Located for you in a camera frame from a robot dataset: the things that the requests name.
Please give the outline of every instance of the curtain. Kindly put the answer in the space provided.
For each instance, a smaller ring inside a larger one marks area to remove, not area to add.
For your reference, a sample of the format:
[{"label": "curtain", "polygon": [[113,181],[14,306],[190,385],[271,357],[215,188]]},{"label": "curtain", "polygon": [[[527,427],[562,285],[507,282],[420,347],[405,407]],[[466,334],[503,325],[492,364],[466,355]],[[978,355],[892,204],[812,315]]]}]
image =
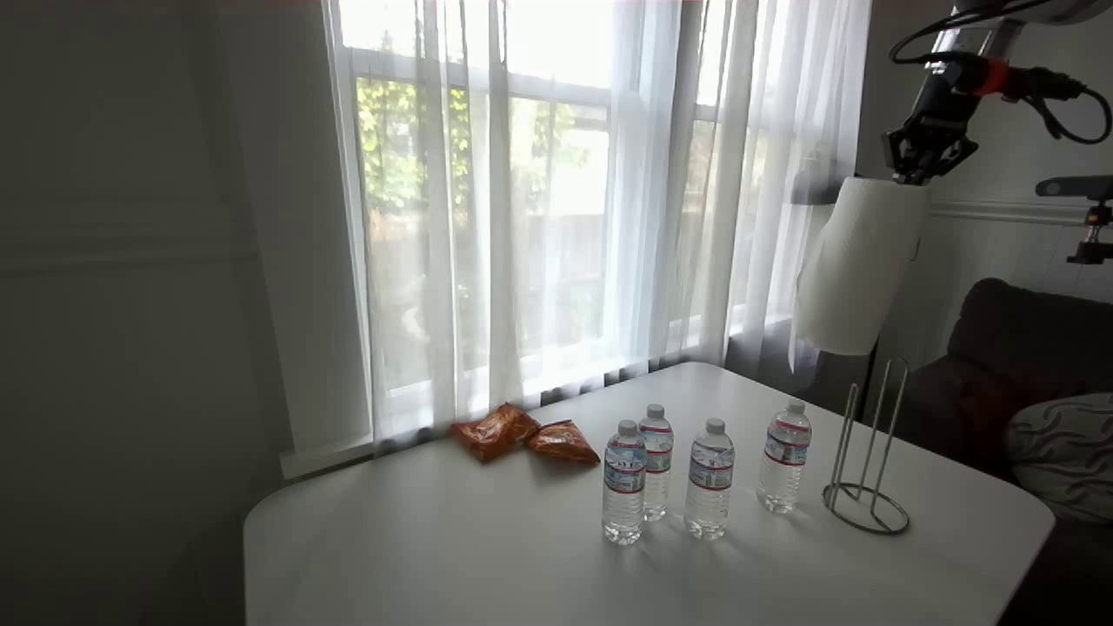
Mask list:
[{"label": "curtain", "polygon": [[375,438],[789,321],[869,0],[333,0]]}]

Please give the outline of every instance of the plastic water bottle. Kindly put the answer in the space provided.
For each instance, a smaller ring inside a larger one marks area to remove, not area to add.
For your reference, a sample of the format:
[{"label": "plastic water bottle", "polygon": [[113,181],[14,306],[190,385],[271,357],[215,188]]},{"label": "plastic water bottle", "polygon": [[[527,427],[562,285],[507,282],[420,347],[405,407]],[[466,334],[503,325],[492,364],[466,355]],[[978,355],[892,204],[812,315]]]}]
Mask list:
[{"label": "plastic water bottle", "polygon": [[726,529],[726,495],[733,482],[733,442],[726,423],[710,419],[707,435],[692,442],[688,463],[688,531],[720,539]]},{"label": "plastic water bottle", "polygon": [[789,405],[789,412],[779,414],[765,435],[757,500],[770,510],[785,516],[798,507],[799,480],[807,466],[807,445],[812,445],[812,421],[802,414],[802,405]]},{"label": "plastic water bottle", "polygon": [[648,445],[648,490],[640,500],[640,517],[659,521],[666,517],[671,473],[671,423],[666,421],[661,405],[648,407],[648,419],[640,421],[640,442]]},{"label": "plastic water bottle", "polygon": [[640,539],[640,497],[648,480],[648,445],[637,421],[624,421],[619,435],[605,445],[601,473],[601,535],[615,546]]}]

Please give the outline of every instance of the wire stand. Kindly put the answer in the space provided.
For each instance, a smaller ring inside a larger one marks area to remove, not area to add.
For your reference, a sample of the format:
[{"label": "wire stand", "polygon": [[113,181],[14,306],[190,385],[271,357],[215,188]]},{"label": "wire stand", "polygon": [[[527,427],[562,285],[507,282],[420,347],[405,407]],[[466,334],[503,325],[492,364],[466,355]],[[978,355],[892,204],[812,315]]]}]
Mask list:
[{"label": "wire stand", "polygon": [[884,401],[888,401],[888,382],[892,382],[892,363],[884,364],[884,375],[879,375],[879,398],[872,405],[869,442],[865,442],[865,458],[862,458],[859,480],[844,480],[844,456],[848,456],[855,414],[859,414],[859,382],[848,385],[841,430],[837,430],[837,453],[835,453],[835,466],[830,466],[830,482],[826,488],[826,507],[859,531],[905,535],[913,529],[913,516],[895,497],[888,497],[879,490],[879,482],[884,482],[884,471],[892,466],[892,450],[895,450],[896,421],[902,421],[908,368],[902,371],[902,385],[896,385],[888,435],[884,435],[884,442],[876,442],[876,427],[879,427],[879,414],[884,414]]}]

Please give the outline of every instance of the bottle label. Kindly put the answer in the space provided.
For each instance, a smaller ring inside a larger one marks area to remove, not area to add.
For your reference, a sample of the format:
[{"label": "bottle label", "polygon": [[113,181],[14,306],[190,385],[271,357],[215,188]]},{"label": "bottle label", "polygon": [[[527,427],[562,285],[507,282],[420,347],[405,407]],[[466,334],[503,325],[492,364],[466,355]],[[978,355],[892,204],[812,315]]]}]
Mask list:
[{"label": "bottle label", "polygon": [[802,466],[807,463],[812,430],[775,421],[765,435],[765,458],[779,466]]},{"label": "bottle label", "polygon": [[688,480],[699,490],[732,490],[733,482],[733,450],[707,450],[707,445],[692,445],[692,466],[688,466]]},{"label": "bottle label", "polygon": [[671,430],[667,427],[640,427],[648,442],[648,473],[667,473],[671,471]]},{"label": "bottle label", "polygon": [[601,480],[615,495],[640,495],[648,482],[648,450],[645,445],[609,445]]}]

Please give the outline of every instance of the bottle cap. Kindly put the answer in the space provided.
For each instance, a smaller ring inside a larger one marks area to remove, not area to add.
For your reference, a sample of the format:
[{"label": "bottle cap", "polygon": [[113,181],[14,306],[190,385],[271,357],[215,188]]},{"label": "bottle cap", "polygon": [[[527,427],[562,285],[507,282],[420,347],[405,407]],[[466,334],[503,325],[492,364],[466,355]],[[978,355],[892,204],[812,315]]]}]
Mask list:
[{"label": "bottle cap", "polygon": [[637,438],[637,435],[640,435],[637,421],[624,421],[624,423],[619,423],[619,435],[624,435],[624,438]]}]

